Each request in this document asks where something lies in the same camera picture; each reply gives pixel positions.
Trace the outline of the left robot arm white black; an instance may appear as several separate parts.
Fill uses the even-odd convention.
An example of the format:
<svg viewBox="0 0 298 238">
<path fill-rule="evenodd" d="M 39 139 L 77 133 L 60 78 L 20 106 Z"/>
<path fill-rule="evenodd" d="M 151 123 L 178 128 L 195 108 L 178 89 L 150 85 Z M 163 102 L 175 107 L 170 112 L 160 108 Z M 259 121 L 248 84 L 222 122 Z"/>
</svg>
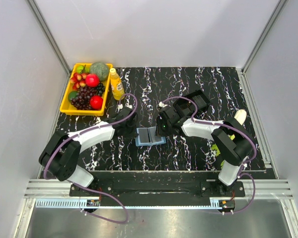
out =
<svg viewBox="0 0 298 238">
<path fill-rule="evenodd" d="M 38 160 L 44 167 L 44 178 L 47 178 L 47 173 L 51 173 L 59 181 L 67 180 L 80 185 L 85 195 L 94 195 L 98 184 L 90 172 L 78 165 L 79 155 L 114 137 L 136 137 L 136 118 L 136 109 L 126 106 L 114 117 L 83 130 L 54 132 Z"/>
</svg>

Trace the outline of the blue card holder wallet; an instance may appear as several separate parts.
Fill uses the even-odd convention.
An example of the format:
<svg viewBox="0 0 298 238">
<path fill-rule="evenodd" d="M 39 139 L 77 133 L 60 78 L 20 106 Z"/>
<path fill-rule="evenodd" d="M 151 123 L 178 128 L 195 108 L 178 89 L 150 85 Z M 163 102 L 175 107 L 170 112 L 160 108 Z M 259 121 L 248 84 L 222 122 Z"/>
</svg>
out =
<svg viewBox="0 0 298 238">
<path fill-rule="evenodd" d="M 138 136 L 135 138 L 137 147 L 154 146 L 166 143 L 165 137 L 156 135 L 156 127 L 137 128 L 137 134 Z"/>
</svg>

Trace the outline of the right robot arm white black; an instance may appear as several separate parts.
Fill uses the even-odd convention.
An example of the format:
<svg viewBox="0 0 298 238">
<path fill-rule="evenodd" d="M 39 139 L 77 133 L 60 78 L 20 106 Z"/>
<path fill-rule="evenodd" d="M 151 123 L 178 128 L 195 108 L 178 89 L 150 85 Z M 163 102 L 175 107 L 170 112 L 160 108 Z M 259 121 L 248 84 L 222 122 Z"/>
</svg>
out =
<svg viewBox="0 0 298 238">
<path fill-rule="evenodd" d="M 233 192 L 233 183 L 239 177 L 240 169 L 256 146 L 243 127 L 246 110 L 238 110 L 227 120 L 209 121 L 193 118 L 193 112 L 182 116 L 174 107 L 164 105 L 156 118 L 158 136 L 181 135 L 212 140 L 223 159 L 216 190 L 219 195 L 228 196 Z"/>
</svg>

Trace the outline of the black VIP credit card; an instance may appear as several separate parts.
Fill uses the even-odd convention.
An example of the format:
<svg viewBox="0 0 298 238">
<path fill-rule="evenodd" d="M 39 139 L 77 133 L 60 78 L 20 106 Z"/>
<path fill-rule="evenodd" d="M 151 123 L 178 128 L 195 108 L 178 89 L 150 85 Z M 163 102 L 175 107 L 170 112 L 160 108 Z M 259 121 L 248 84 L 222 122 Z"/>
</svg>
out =
<svg viewBox="0 0 298 238">
<path fill-rule="evenodd" d="M 140 143 L 149 143 L 149 132 L 147 128 L 139 128 L 139 142 Z"/>
</svg>

